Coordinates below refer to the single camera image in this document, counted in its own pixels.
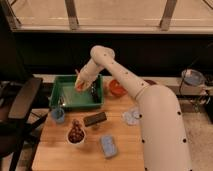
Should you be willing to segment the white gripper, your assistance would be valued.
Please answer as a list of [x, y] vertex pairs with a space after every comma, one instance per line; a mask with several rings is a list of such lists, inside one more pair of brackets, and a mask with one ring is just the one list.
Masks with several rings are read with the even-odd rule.
[[81, 90], [85, 91], [91, 87], [92, 82], [97, 79], [99, 73], [103, 70], [103, 67], [97, 64], [93, 59], [90, 59], [87, 64], [80, 70], [80, 72], [75, 69], [76, 82], [79, 83], [80, 80], [83, 82], [81, 84]]

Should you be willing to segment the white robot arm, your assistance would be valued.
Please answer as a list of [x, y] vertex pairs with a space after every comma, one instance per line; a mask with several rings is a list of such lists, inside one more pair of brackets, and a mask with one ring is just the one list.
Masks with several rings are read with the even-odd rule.
[[80, 70], [77, 91], [85, 91], [106, 69], [139, 106], [144, 167], [147, 171], [193, 171], [182, 112], [175, 93], [161, 84], [150, 85], [115, 61], [113, 49], [96, 45]]

